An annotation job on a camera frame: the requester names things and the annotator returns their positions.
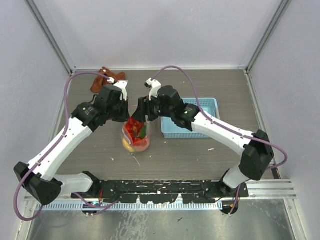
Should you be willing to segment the green grape bunch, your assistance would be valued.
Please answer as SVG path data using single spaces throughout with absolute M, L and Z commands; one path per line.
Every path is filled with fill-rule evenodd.
M 140 131 L 139 131 L 139 133 L 138 133 L 138 138 L 139 138 L 139 139 L 145 139 L 145 138 L 147 137 L 147 135 L 148 135 L 148 126 L 147 126 L 147 125 L 144 125 L 144 126 L 140 129 Z

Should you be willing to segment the yellow apple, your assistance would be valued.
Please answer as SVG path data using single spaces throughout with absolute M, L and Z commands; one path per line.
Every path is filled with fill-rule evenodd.
M 126 139 L 122 139 L 123 147 L 130 153 L 134 153 L 135 149 L 126 141 Z

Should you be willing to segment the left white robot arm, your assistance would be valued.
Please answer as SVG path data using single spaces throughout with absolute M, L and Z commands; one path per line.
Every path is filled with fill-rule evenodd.
M 94 102 L 83 102 L 71 113 L 67 125 L 52 142 L 28 163 L 19 162 L 14 172 L 23 188 L 46 206 L 60 195 L 84 193 L 95 198 L 100 193 L 100 180 L 88 171 L 58 175 L 57 171 L 73 150 L 107 121 L 124 123 L 129 118 L 128 81 L 104 85 Z

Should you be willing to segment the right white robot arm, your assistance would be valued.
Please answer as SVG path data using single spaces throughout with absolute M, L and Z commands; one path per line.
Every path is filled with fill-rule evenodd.
M 198 104 L 185 103 L 170 85 L 151 90 L 149 96 L 139 98 L 132 115 L 141 123 L 159 117 L 170 118 L 179 128 L 206 135 L 241 157 L 239 164 L 228 169 L 219 180 L 218 189 L 225 197 L 231 197 L 237 187 L 248 180 L 259 181 L 274 158 L 266 132 L 253 133 L 227 124 L 200 109 Z

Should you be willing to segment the brown cloth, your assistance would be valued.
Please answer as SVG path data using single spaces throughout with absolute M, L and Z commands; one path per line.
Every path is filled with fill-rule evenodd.
M 104 66 L 98 71 L 98 73 L 102 74 L 108 78 L 113 78 L 115 83 L 117 83 L 119 80 L 126 80 L 126 75 L 123 71 L 119 72 L 119 73 L 114 73 L 113 71 L 109 70 L 108 68 L 106 68 Z M 92 93 L 98 94 L 101 91 L 102 87 L 104 85 L 108 85 L 108 84 L 109 84 L 109 82 L 106 78 L 98 75 L 95 78 L 90 90 Z

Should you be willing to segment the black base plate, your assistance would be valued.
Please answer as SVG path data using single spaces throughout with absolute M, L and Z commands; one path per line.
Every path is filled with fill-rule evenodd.
M 95 190 L 79 193 L 84 199 L 102 199 L 105 203 L 119 201 L 124 204 L 174 203 L 178 197 L 183 204 L 215 203 L 216 199 L 249 197 L 247 185 L 240 190 L 223 188 L 215 180 L 103 180 L 93 185 Z

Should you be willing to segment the aluminium frame post left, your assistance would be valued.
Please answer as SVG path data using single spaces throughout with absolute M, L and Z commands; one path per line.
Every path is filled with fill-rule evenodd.
M 63 53 L 61 47 L 59 46 L 56 37 L 54 36 L 46 19 L 41 13 L 37 3 L 34 0 L 25 0 L 24 2 L 26 3 L 32 15 L 34 16 L 44 36 L 46 37 L 50 46 L 52 47 L 55 55 L 57 56 L 58 60 L 61 62 L 63 68 L 71 76 L 75 72 L 75 68 L 71 67 L 70 61 L 67 60 L 65 54 Z

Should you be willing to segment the aluminium frame post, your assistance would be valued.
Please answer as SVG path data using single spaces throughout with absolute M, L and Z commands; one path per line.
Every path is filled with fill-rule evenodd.
M 34 16 L 44 36 L 46 37 L 50 46 L 52 47 L 55 55 L 57 56 L 58 60 L 61 62 L 63 68 L 71 76 L 75 72 L 75 68 L 71 67 L 70 61 L 67 60 L 65 54 L 63 53 L 61 47 L 59 46 L 56 37 L 54 36 L 46 19 L 41 13 L 37 3 L 34 0 L 25 0 L 24 2 L 26 3 L 32 15 Z
M 262 38 L 260 39 L 257 47 L 255 48 L 252 57 L 250 58 L 246 68 L 245 73 L 249 74 L 251 70 L 253 69 L 256 61 L 258 60 L 258 57 L 260 56 L 261 52 L 263 51 L 265 45 L 271 38 L 273 32 L 275 31 L 278 23 L 280 22 L 282 16 L 284 15 L 285 11 L 287 10 L 288 6 L 290 5 L 292 1 L 291 0 L 281 0 L 278 7 L 276 8 L 269 24 L 267 25 Z

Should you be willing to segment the aluminium frame post right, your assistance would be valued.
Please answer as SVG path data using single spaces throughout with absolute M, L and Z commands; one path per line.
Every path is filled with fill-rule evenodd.
M 258 57 L 260 56 L 261 52 L 263 51 L 265 45 L 271 38 L 273 32 L 275 31 L 278 23 L 280 22 L 282 16 L 284 15 L 285 11 L 287 10 L 288 6 L 290 5 L 292 1 L 291 0 L 281 0 L 278 7 L 276 8 L 269 24 L 267 25 L 262 38 L 260 39 L 257 47 L 255 48 L 252 57 L 250 58 L 246 68 L 245 73 L 249 74 L 251 70 L 253 69 L 256 61 L 258 60 Z

